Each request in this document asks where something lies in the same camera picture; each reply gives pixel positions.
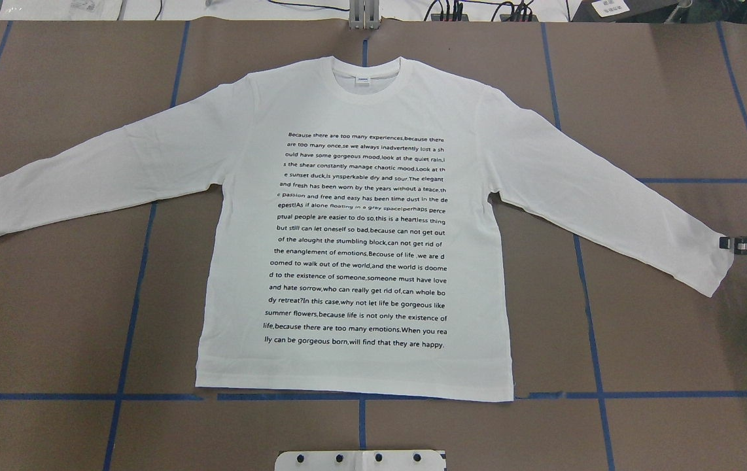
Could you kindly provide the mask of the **white long-sleeve printed shirt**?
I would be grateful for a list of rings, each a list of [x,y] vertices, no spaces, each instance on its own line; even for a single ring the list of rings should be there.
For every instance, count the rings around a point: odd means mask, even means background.
[[[218,185],[195,385],[514,399],[503,202],[706,297],[721,235],[486,84],[398,58],[245,75],[0,177],[0,237]]]

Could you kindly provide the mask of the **aluminium frame post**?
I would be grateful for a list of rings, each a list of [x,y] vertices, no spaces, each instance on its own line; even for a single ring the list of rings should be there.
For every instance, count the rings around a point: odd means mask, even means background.
[[[349,29],[379,29],[380,0],[350,0]]]

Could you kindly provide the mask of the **black box white label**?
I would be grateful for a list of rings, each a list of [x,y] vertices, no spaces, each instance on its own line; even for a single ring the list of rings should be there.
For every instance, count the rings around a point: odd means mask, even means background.
[[[663,23],[678,1],[581,1],[573,23]]]

